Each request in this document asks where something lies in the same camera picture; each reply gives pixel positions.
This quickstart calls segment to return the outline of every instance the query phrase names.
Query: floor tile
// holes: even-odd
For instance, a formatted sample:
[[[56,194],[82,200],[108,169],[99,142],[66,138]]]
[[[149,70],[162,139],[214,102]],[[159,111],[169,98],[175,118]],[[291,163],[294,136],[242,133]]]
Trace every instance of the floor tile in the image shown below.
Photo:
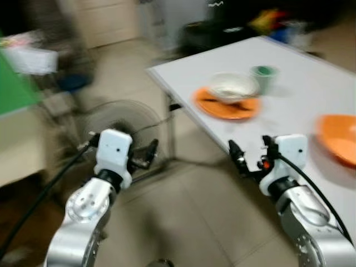
[[[180,179],[231,261],[280,231],[272,203],[252,181],[239,180],[229,161],[216,168],[197,167]]]
[[[235,267],[297,267],[298,257],[290,242],[278,236],[259,247]]]
[[[173,177],[113,207],[107,232],[103,248],[115,249],[101,249],[99,258],[106,262],[98,261],[97,267],[143,267],[159,258],[169,258],[176,266],[231,266]]]

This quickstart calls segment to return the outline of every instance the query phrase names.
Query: orange bowl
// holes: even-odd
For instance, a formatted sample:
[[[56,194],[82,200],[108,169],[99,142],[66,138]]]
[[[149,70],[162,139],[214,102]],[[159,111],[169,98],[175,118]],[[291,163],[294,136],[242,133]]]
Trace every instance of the orange bowl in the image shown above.
[[[320,142],[343,162],[356,166],[356,116],[325,115],[319,121]]]

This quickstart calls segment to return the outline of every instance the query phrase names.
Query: green board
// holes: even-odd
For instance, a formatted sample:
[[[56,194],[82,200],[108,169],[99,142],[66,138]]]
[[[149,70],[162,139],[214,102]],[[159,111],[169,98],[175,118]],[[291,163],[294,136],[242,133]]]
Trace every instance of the green board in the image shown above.
[[[0,52],[0,115],[37,102],[33,85],[16,74]]]

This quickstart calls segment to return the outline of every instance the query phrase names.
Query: tiled floor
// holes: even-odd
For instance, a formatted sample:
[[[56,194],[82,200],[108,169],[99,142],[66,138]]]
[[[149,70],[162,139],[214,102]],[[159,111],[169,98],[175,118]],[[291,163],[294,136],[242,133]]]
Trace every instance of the tiled floor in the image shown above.
[[[352,22],[345,19],[320,32],[313,50],[355,71]],[[343,44],[334,44],[334,32],[343,33]],[[81,95],[85,108],[133,99],[164,118],[162,92],[144,71],[159,56],[153,47],[136,40],[97,52],[95,82]],[[96,266],[143,267],[157,258],[169,258],[181,267],[297,266],[273,205],[252,182],[237,177],[226,155],[182,111],[177,112],[176,125],[179,156],[215,167],[174,165],[122,192]]]

